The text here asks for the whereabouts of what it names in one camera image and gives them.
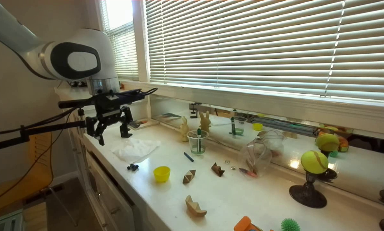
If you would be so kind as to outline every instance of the white tissue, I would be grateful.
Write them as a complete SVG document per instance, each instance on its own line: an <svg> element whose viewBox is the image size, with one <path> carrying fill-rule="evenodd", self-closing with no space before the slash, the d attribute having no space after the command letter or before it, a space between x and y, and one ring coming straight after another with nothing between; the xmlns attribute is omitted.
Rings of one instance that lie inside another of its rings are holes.
<svg viewBox="0 0 384 231"><path fill-rule="evenodd" d="M151 153L160 144L160 141L129 138L114 146L111 151L119 159L127 163L136 163L143 160L146 155Z"/></svg>

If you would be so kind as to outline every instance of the bunny figurine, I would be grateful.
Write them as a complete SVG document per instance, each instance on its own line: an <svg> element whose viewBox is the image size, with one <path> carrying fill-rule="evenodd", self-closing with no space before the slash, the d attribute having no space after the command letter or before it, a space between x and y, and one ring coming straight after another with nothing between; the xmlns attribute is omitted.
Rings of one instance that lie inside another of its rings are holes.
<svg viewBox="0 0 384 231"><path fill-rule="evenodd" d="M211 121L209 120L209 111L206 111L206 117L204 117L204 114L199 112L199 116L201 117L201 129L209 133L209 127L211 124Z"/></svg>
<svg viewBox="0 0 384 231"><path fill-rule="evenodd" d="M183 120L183 124L180 125L179 129L180 129L180 137L182 139L183 142L188 142L188 137L186 135L186 133L189 132L189 127L188 127L188 121L186 120L186 117L182 117L182 120Z"/></svg>

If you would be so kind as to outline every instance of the green spiky ball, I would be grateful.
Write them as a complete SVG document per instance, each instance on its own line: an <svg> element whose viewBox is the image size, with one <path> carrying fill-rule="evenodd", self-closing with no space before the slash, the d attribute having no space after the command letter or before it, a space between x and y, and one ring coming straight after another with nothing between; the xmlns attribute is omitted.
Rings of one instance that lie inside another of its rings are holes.
<svg viewBox="0 0 384 231"><path fill-rule="evenodd" d="M282 228L282 231L301 231L298 223L291 218L284 219L280 224L280 228Z"/></svg>

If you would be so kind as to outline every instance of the yellow cup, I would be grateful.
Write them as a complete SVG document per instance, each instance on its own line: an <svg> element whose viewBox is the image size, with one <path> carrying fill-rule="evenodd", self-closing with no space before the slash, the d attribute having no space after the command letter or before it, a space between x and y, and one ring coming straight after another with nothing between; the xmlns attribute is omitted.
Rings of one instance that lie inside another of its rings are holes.
<svg viewBox="0 0 384 231"><path fill-rule="evenodd" d="M252 128L253 128L253 130L255 130L255 131L261 131L261 130L262 130L262 127L264 127L263 124L259 124L259 123L254 123L254 124L252 124Z"/></svg>
<svg viewBox="0 0 384 231"><path fill-rule="evenodd" d="M166 166L161 166L153 170L153 175L157 182L166 182L169 179L170 168Z"/></svg>

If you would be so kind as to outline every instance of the tennis ball on stand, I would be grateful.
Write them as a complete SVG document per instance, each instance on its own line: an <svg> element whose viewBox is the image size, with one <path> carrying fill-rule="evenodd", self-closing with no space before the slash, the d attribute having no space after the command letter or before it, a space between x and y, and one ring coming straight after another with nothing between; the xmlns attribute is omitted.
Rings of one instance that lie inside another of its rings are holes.
<svg viewBox="0 0 384 231"><path fill-rule="evenodd" d="M301 164L306 171L313 174L321 174L327 170L329 161L321 152L309 151L302 155Z"/></svg>
<svg viewBox="0 0 384 231"><path fill-rule="evenodd" d="M334 134L321 134L315 140L316 146L322 151L333 152L339 148L339 139Z"/></svg>

